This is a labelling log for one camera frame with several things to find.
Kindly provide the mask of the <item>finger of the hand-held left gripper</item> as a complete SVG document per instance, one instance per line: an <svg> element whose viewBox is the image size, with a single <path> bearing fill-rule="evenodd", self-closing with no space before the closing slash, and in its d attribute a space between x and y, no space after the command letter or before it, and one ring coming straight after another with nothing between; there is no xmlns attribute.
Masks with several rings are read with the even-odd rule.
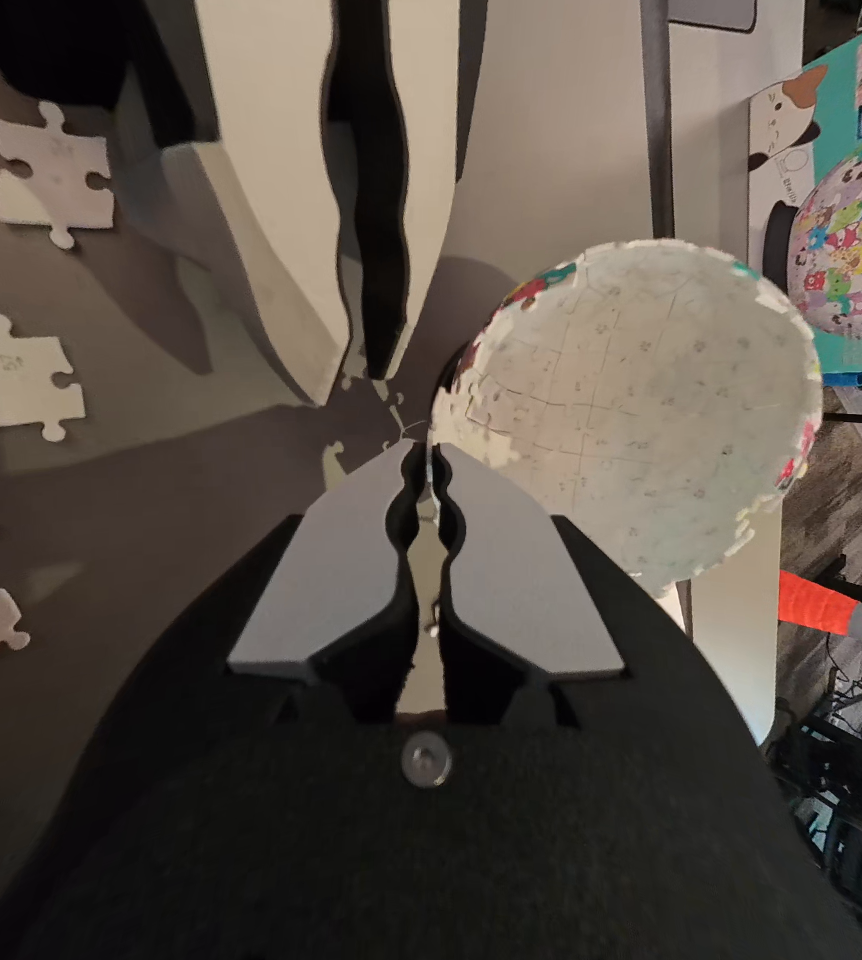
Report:
<svg viewBox="0 0 862 960"><path fill-rule="evenodd" d="M255 296L258 334L293 389L325 405L350 343L341 212L324 150L333 2L196 2L219 122L199 155Z"/></svg>
<svg viewBox="0 0 862 960"><path fill-rule="evenodd" d="M457 184L459 2L367 2L364 327L368 375L413 338Z"/></svg>

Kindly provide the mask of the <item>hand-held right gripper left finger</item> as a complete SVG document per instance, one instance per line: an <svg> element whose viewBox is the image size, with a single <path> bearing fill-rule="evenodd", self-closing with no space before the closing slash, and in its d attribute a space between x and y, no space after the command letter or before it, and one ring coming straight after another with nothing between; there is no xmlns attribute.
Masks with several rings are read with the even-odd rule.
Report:
<svg viewBox="0 0 862 960"><path fill-rule="evenodd" d="M399 441L306 510L229 652L237 675L337 690L390 721L413 667L420 606L408 560L426 449Z"/></svg>

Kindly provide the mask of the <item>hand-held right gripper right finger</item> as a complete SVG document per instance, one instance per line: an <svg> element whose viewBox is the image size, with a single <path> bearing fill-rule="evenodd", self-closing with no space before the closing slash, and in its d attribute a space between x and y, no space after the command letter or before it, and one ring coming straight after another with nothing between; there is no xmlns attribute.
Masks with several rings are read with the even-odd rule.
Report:
<svg viewBox="0 0 862 960"><path fill-rule="evenodd" d="M618 678L625 660L545 509L454 444L438 451L447 719L558 721L563 685Z"/></svg>

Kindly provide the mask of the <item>colourful puzzle ball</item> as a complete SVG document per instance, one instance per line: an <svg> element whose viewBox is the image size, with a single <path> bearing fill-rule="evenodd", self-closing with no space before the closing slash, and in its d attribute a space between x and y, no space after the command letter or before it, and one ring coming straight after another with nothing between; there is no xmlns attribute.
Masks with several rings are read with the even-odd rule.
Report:
<svg viewBox="0 0 862 960"><path fill-rule="evenodd" d="M813 333L772 282L674 239L594 246L512 291L438 391L449 443L654 598L754 536L822 420Z"/></svg>

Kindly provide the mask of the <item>teal puzzle box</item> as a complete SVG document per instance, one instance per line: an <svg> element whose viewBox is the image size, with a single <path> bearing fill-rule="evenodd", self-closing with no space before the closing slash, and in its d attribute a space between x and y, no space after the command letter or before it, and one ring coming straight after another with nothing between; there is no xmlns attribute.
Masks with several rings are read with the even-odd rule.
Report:
<svg viewBox="0 0 862 960"><path fill-rule="evenodd" d="M749 99L750 265L862 373L862 35Z"/></svg>

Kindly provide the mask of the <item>black mat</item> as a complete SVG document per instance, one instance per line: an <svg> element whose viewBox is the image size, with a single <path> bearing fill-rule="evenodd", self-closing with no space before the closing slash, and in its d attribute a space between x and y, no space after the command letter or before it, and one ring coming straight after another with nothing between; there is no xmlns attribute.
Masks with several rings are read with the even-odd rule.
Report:
<svg viewBox="0 0 862 960"><path fill-rule="evenodd" d="M749 1L668 1L668 19L681 26L731 33L752 33L757 22L758 2Z"/></svg>

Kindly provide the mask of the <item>orange plastic object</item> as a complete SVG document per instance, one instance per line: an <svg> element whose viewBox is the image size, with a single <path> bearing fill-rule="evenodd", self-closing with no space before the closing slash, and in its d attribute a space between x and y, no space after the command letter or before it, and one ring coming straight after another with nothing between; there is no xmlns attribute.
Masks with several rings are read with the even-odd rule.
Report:
<svg viewBox="0 0 862 960"><path fill-rule="evenodd" d="M779 621L862 641L861 601L785 570L778 594Z"/></svg>

